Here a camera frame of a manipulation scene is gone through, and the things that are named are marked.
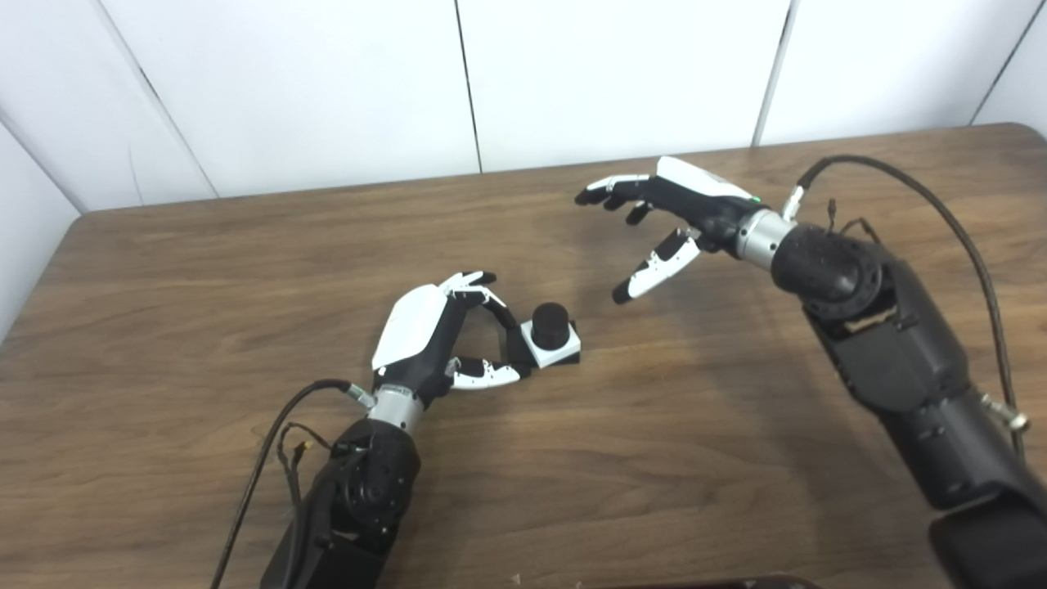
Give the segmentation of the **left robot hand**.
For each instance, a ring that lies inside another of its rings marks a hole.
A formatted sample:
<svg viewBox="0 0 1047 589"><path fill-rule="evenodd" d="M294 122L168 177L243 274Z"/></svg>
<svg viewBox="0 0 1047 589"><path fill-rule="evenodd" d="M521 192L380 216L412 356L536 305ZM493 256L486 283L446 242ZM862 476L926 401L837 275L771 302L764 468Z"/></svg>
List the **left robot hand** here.
<svg viewBox="0 0 1047 589"><path fill-rule="evenodd" d="M456 340L467 314L482 307L502 329L517 321L490 285L493 272L458 272L442 284L423 284L393 305L371 358L375 388L392 385L408 390L429 407L452 390L485 390L530 377L524 364L456 354Z"/></svg>

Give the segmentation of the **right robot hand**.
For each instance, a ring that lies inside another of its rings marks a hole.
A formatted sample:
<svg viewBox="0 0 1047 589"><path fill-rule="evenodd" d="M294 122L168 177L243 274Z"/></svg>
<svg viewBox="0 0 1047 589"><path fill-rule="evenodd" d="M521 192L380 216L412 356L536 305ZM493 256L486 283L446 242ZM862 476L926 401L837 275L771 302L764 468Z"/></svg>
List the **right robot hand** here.
<svg viewBox="0 0 1047 589"><path fill-rule="evenodd" d="M625 223L633 227L654 211L685 223L659 243L627 280L612 288L618 305L674 277L704 251L733 250L748 217L766 208L737 184L671 156L658 158L652 174L612 175L593 182L574 201L581 206L602 205L607 211L629 204Z"/></svg>

